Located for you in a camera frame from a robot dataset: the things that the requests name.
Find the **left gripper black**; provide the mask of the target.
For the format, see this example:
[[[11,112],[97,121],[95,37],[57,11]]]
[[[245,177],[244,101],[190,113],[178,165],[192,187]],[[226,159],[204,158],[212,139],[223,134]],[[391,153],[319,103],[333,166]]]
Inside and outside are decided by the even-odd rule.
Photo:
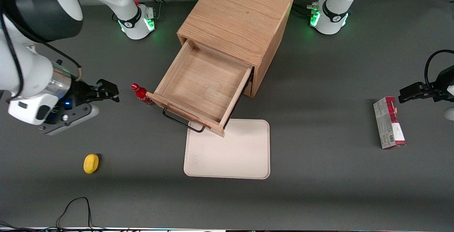
[[[428,79],[428,65],[424,69],[425,83],[416,82],[399,90],[399,103],[410,100],[433,98],[434,102],[445,100],[454,102],[453,90],[454,66],[442,70],[432,83]]]

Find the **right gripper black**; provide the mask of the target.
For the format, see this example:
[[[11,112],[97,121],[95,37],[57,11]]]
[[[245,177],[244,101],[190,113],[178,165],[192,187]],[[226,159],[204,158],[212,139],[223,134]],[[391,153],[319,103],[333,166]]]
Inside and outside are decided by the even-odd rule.
[[[93,94],[95,101],[112,100],[120,102],[117,85],[105,79],[97,81],[93,89],[83,81],[72,81],[67,93],[58,100],[47,116],[47,124],[79,124],[98,114],[98,108],[89,104]]]

